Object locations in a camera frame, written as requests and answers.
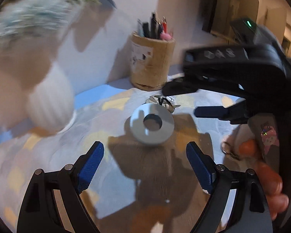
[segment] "white tape roll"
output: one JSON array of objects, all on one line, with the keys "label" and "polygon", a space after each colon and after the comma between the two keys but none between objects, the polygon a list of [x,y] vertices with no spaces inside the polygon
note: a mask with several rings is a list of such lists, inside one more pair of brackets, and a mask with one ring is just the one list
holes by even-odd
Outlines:
[{"label": "white tape roll", "polygon": [[[145,118],[157,119],[160,129],[151,131],[144,125]],[[148,145],[158,145],[165,142],[173,133],[175,123],[170,112],[159,104],[147,103],[137,108],[130,117],[130,130],[140,142]]]}]

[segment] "pen holder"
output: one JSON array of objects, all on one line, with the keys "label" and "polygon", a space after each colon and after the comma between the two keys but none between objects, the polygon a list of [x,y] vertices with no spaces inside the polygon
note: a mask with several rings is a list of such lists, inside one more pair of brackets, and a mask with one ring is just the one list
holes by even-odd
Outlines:
[{"label": "pen holder", "polygon": [[167,82],[176,41],[132,35],[131,83],[138,89],[156,91]]}]

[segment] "human hand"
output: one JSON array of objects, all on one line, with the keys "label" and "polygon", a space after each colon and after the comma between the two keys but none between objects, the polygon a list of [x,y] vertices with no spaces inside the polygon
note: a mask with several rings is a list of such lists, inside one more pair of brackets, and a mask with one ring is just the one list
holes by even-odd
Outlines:
[{"label": "human hand", "polygon": [[261,161],[261,152],[254,139],[243,142],[239,146],[239,154],[254,157],[258,160],[254,166],[254,170],[265,192],[271,218],[275,220],[278,213],[284,212],[289,205],[288,196],[282,193],[282,178],[267,164]]}]

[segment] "ribbed white vase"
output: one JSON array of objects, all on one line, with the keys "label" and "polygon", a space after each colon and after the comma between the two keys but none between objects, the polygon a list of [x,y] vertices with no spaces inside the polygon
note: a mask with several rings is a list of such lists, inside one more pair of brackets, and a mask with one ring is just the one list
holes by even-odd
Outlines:
[{"label": "ribbed white vase", "polygon": [[75,121],[74,93],[56,62],[28,94],[26,110],[32,122],[51,133],[68,130]]}]

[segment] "pink cartoon sticker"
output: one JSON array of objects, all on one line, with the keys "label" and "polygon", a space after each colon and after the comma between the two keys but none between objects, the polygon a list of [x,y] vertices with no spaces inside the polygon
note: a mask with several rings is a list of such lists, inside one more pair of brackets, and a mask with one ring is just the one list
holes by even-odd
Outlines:
[{"label": "pink cartoon sticker", "polygon": [[264,144],[265,155],[268,153],[271,145],[279,146],[277,132],[273,126],[269,126],[268,124],[264,124],[262,126],[261,137],[262,137],[262,141]]}]

